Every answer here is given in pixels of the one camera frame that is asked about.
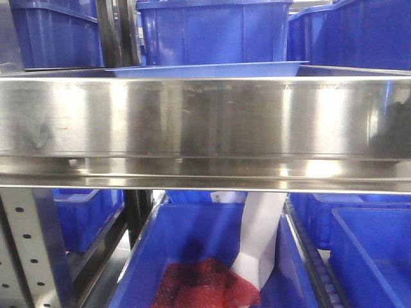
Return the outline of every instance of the metal bar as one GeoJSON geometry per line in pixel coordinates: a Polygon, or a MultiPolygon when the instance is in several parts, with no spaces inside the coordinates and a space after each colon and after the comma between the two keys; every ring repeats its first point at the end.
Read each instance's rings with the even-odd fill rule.
{"type": "Polygon", "coordinates": [[[95,253],[83,265],[81,272],[74,279],[74,288],[78,294],[77,307],[81,307],[86,301],[99,275],[102,273],[107,261],[110,259],[117,244],[126,231],[126,217],[123,211],[118,212],[114,223],[98,243],[95,253]]]}
{"type": "Polygon", "coordinates": [[[116,29],[112,0],[97,0],[98,27],[105,67],[121,67],[120,34],[116,29]]]}
{"type": "Polygon", "coordinates": [[[50,189],[0,189],[35,308],[76,307],[50,189]]]}
{"type": "Polygon", "coordinates": [[[8,0],[0,0],[0,74],[24,70],[8,0]]]}
{"type": "Polygon", "coordinates": [[[300,256],[306,265],[308,276],[311,280],[319,306],[321,308],[343,308],[341,299],[337,294],[335,286],[331,282],[331,277],[326,266],[318,250],[311,243],[303,226],[298,222],[289,200],[285,203],[284,211],[286,212],[286,217],[292,229],[300,256]]]}
{"type": "Polygon", "coordinates": [[[0,78],[0,108],[3,186],[411,190],[410,76],[0,78]]]}
{"type": "Polygon", "coordinates": [[[145,190],[125,190],[124,193],[128,238],[130,240],[130,247],[133,248],[153,208],[152,194],[151,191],[145,190]]]}
{"type": "Polygon", "coordinates": [[[123,237],[98,277],[82,308],[108,307],[116,291],[121,272],[130,257],[127,237],[123,237]]]}
{"type": "Polygon", "coordinates": [[[139,65],[141,61],[136,36],[136,0],[117,0],[117,6],[121,27],[123,66],[139,65]]]}
{"type": "Polygon", "coordinates": [[[0,204],[0,306],[32,308],[30,292],[7,221],[0,204]]]}

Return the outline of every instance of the perforated metal upright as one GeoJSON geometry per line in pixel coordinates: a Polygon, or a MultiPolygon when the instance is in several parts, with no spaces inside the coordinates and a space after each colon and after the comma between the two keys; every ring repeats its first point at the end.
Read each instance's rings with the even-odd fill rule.
{"type": "Polygon", "coordinates": [[[0,307],[30,308],[32,302],[12,239],[3,206],[0,204],[0,307]]]}
{"type": "Polygon", "coordinates": [[[51,189],[2,188],[0,195],[34,307],[75,307],[51,189]]]}

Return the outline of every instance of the blue tray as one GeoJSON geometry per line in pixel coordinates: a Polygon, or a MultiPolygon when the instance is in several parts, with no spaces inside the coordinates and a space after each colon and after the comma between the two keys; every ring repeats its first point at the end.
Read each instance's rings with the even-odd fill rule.
{"type": "MultiPolygon", "coordinates": [[[[219,258],[231,267],[240,245],[241,205],[172,205],[149,221],[110,308],[149,308],[168,263],[219,258]]],[[[277,234],[275,270],[261,291],[263,305],[318,308],[290,227],[282,217],[277,234]]]]}
{"type": "Polygon", "coordinates": [[[290,194],[295,211],[317,248],[329,250],[331,210],[340,207],[411,209],[411,196],[390,194],[290,194]]]}
{"type": "Polygon", "coordinates": [[[351,307],[411,303],[411,210],[334,209],[329,263],[351,307]]]}
{"type": "Polygon", "coordinates": [[[313,65],[411,69],[411,1],[342,0],[289,21],[289,60],[313,65]]]}
{"type": "Polygon", "coordinates": [[[25,68],[101,67],[96,1],[10,0],[25,68]]]}
{"type": "Polygon", "coordinates": [[[107,69],[117,77],[133,78],[230,78],[295,76],[304,61],[241,64],[124,67],[107,69]]]}
{"type": "Polygon", "coordinates": [[[54,202],[66,250],[85,252],[123,204],[123,191],[55,189],[54,202]]]}
{"type": "Polygon", "coordinates": [[[147,64],[284,61],[292,2],[138,0],[147,64]]]}

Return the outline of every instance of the shelving rack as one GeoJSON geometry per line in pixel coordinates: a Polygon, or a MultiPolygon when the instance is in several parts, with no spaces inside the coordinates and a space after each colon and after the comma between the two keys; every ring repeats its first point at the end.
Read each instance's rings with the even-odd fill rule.
{"type": "MultiPolygon", "coordinates": [[[[118,50],[133,47],[105,49],[113,66],[128,61],[118,50]]],[[[150,210],[128,191],[91,251],[67,257],[52,187],[411,191],[411,132],[398,128],[403,143],[387,135],[391,106],[411,95],[408,72],[302,66],[295,78],[138,80],[104,69],[18,73],[16,53],[0,58],[1,72],[14,72],[0,74],[3,308],[87,302],[126,226],[136,237],[150,210]]]]}

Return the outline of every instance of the white paper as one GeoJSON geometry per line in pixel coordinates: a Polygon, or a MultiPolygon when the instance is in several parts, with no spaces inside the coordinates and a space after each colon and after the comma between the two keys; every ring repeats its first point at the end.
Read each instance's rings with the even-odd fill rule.
{"type": "Polygon", "coordinates": [[[249,192],[240,231],[240,252],[231,269],[261,289],[275,258],[275,239],[286,193],[249,192]]]}
{"type": "Polygon", "coordinates": [[[215,191],[210,195],[213,203],[243,203],[246,196],[242,191],[215,191]]]}

